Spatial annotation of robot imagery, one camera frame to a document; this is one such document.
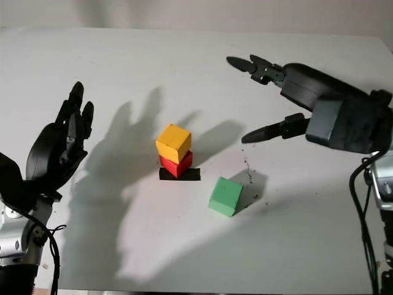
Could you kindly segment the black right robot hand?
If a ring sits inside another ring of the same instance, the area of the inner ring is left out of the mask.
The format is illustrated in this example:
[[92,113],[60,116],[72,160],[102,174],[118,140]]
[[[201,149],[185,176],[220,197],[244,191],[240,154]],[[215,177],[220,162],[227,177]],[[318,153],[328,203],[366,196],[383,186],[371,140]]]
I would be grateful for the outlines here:
[[[339,79],[301,63],[288,63],[284,66],[270,63],[256,55],[248,60],[228,56],[227,62],[234,68],[247,72],[251,79],[262,85],[272,82],[281,89],[280,94],[297,106],[313,111],[318,98],[337,94],[367,94]],[[241,138],[243,144],[258,143],[281,136],[289,139],[305,134],[309,119],[296,113],[283,121],[254,130]]]

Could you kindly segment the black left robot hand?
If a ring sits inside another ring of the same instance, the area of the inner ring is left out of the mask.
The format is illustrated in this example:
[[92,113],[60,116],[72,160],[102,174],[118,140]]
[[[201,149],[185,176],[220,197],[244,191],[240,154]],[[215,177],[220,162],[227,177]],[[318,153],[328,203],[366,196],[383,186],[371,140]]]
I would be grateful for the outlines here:
[[81,108],[84,86],[76,82],[54,122],[34,142],[26,162],[26,182],[33,192],[59,202],[64,186],[87,156],[84,141],[91,135],[94,105]]

